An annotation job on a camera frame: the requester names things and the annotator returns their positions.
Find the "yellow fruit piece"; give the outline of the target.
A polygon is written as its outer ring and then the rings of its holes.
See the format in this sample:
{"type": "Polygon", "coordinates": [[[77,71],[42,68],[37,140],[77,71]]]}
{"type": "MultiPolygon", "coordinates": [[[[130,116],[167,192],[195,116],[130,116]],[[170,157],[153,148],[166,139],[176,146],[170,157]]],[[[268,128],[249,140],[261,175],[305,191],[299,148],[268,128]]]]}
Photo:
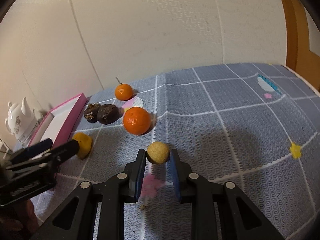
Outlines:
{"type": "Polygon", "coordinates": [[[77,153],[77,156],[79,159],[85,159],[92,148],[93,140],[89,135],[86,135],[85,133],[79,132],[75,133],[72,137],[73,140],[76,140],[79,144],[79,151],[77,153]]]}

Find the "dark brown dried fruit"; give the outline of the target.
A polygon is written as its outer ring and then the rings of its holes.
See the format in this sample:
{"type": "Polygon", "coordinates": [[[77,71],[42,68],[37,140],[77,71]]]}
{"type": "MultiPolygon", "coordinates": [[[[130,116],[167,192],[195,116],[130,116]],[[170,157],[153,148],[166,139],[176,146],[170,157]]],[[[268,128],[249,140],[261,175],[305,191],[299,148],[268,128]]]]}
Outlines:
{"type": "Polygon", "coordinates": [[[113,104],[102,105],[97,113],[97,120],[104,125],[111,124],[119,118],[119,109],[113,104]]]}

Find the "large orange mandarin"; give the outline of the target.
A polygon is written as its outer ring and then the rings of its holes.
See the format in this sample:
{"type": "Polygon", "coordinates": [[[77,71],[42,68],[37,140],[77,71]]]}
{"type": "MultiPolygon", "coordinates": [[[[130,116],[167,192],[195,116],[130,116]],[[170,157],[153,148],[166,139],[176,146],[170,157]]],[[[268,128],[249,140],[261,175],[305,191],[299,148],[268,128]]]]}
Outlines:
{"type": "Polygon", "coordinates": [[[151,118],[145,109],[141,107],[132,107],[125,112],[123,125],[129,133],[142,135],[149,130],[151,118]]]}

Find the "small orange with stem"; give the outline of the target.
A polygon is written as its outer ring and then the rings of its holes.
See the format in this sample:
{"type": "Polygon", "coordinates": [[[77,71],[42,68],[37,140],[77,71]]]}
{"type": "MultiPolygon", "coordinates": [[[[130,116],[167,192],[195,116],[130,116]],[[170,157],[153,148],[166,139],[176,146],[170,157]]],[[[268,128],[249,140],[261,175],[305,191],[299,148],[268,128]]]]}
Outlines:
{"type": "Polygon", "coordinates": [[[133,89],[127,83],[121,83],[120,80],[116,77],[119,85],[115,88],[115,96],[120,101],[127,101],[133,97],[133,89]]]}

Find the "dark wrinkled dried fruit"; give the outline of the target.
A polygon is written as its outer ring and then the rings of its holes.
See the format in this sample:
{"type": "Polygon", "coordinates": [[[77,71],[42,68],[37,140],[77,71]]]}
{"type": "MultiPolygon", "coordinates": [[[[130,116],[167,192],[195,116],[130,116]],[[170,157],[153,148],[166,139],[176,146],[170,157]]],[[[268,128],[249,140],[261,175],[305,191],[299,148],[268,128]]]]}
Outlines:
{"type": "Polygon", "coordinates": [[[84,118],[90,122],[90,123],[95,123],[98,121],[98,111],[101,107],[101,104],[99,103],[94,103],[91,104],[89,103],[87,105],[87,108],[84,110],[84,118]]]}

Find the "pink white cardboard box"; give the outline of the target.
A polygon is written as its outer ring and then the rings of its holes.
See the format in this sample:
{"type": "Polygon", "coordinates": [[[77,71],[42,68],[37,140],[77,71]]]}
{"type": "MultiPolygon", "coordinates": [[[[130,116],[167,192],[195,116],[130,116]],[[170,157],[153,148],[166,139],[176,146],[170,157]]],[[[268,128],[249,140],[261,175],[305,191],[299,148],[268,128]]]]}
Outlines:
{"type": "Polygon", "coordinates": [[[52,148],[66,143],[86,103],[87,98],[80,93],[52,108],[35,130],[28,147],[48,138],[53,142],[52,148]]]}

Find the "white ceramic electric kettle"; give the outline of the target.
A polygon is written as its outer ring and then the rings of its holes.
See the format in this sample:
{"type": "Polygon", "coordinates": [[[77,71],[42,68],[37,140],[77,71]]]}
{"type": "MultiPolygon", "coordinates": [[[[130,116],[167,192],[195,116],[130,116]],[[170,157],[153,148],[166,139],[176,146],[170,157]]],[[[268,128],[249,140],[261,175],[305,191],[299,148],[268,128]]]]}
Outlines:
{"type": "Polygon", "coordinates": [[[8,117],[5,118],[5,126],[23,147],[29,144],[38,124],[38,114],[37,109],[30,108],[26,97],[20,103],[8,102],[8,117]]]}

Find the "grey patterned tablecloth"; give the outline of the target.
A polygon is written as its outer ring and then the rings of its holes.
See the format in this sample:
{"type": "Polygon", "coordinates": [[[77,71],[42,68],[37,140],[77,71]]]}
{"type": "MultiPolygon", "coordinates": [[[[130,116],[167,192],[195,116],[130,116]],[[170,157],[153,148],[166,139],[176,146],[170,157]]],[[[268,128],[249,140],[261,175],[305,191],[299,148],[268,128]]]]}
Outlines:
{"type": "Polygon", "coordinates": [[[177,70],[131,86],[154,128],[136,136],[122,120],[102,125],[80,116],[73,131],[92,137],[92,152],[65,162],[56,188],[33,198],[39,221],[81,182],[106,181],[139,149],[161,141],[209,181],[233,181],[284,238],[307,235],[319,218],[319,96],[302,79],[281,65],[239,63],[177,70]]]}

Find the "wooden door frame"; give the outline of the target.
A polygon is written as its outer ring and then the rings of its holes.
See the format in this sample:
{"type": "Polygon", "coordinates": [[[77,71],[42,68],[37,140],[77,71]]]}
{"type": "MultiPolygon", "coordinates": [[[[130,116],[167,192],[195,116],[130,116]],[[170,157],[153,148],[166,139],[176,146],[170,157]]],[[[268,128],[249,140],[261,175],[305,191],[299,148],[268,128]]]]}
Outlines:
{"type": "Polygon", "coordinates": [[[300,0],[281,0],[287,32],[286,66],[319,90],[319,56],[310,50],[307,15],[300,0]]]}

